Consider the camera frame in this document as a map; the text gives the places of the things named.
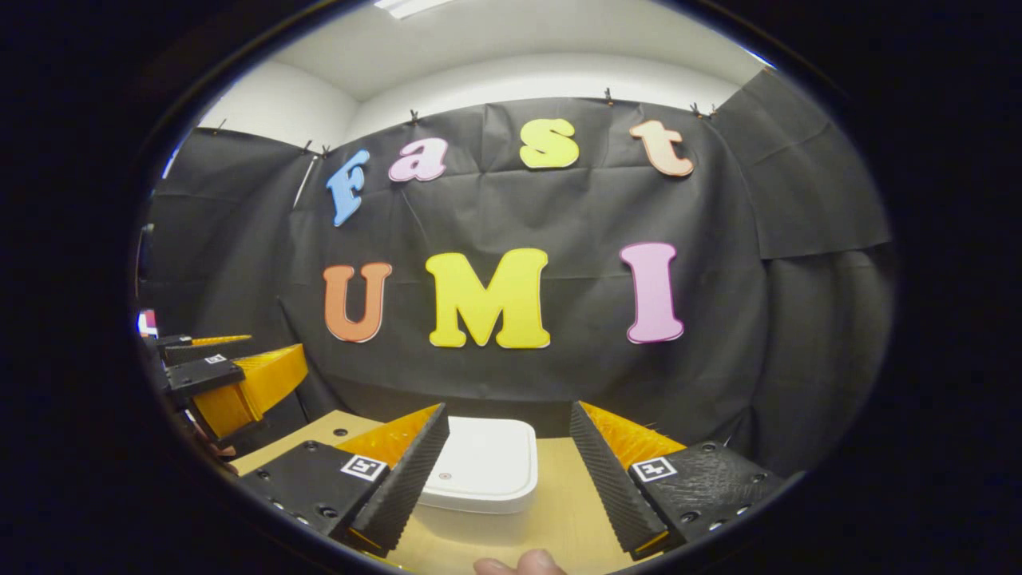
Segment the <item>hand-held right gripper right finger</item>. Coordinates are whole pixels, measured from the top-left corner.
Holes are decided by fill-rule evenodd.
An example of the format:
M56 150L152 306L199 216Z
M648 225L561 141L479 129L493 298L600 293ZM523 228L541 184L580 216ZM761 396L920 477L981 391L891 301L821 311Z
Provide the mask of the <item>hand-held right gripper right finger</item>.
M787 479L716 441L686 446L587 402L570 437L621 549L634 560L715 535L773 502Z

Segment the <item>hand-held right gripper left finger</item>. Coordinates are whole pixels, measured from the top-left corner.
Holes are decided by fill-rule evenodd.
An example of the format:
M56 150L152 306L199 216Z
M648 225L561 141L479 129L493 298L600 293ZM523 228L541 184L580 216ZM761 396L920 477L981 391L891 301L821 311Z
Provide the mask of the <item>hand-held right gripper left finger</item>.
M261 502L358 552L397 549L450 434L435 404L346 441L306 441L240 475Z

